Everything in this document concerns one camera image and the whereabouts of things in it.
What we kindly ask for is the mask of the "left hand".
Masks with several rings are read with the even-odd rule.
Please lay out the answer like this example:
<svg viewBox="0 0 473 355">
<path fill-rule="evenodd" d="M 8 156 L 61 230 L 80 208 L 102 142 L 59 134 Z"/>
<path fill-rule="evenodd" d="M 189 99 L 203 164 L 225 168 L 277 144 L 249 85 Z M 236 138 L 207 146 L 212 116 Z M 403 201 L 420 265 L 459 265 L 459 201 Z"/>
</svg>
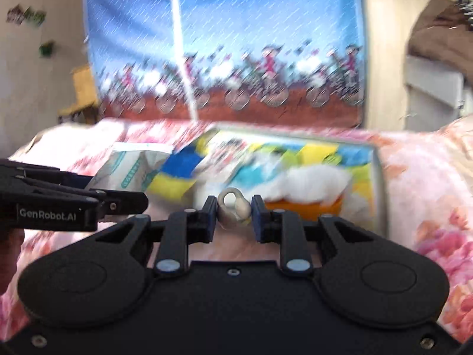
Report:
<svg viewBox="0 0 473 355">
<path fill-rule="evenodd" d="M 23 229 L 1 230 L 0 295 L 3 295 L 17 271 L 17 260 L 25 238 Z"/>
</svg>

